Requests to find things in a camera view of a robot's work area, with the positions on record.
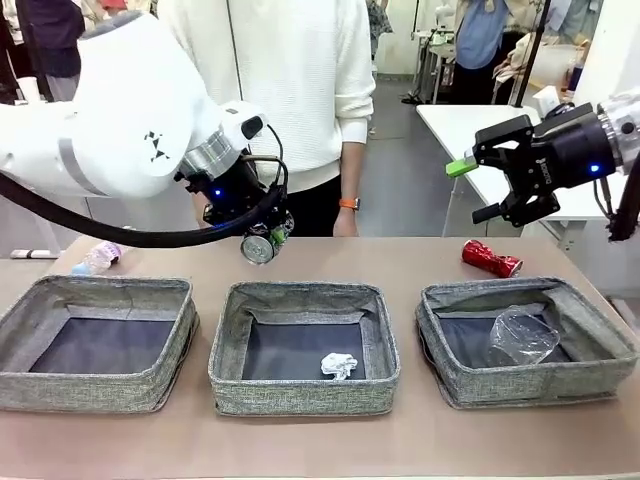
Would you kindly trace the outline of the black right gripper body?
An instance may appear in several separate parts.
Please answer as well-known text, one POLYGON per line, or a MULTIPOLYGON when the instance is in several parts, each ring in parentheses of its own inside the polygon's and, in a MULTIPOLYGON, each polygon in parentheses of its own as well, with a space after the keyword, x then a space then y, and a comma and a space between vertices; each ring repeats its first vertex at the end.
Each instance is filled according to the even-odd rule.
POLYGON ((509 155, 509 184, 515 193, 574 188, 615 172, 615 158, 594 108, 581 105, 534 126, 518 117, 509 155))

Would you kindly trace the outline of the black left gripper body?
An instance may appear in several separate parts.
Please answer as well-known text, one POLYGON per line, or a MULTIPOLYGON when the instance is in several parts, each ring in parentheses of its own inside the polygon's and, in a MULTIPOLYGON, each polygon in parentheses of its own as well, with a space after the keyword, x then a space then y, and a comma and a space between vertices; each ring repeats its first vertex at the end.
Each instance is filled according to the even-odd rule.
POLYGON ((187 191, 194 195, 200 225, 207 225, 203 220, 203 212, 208 203, 238 203, 245 208, 243 215, 260 203, 267 190, 265 184, 259 180, 257 160, 262 160, 262 157, 244 151, 229 170, 214 180, 204 173, 187 177, 187 191))

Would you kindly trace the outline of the person's left hand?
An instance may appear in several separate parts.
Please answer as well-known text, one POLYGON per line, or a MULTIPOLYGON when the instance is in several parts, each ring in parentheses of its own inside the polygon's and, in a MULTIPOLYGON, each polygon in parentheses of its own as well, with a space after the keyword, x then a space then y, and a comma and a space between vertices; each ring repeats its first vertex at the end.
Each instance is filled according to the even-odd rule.
POLYGON ((357 237, 356 211, 341 207, 333 226, 334 237, 357 237))

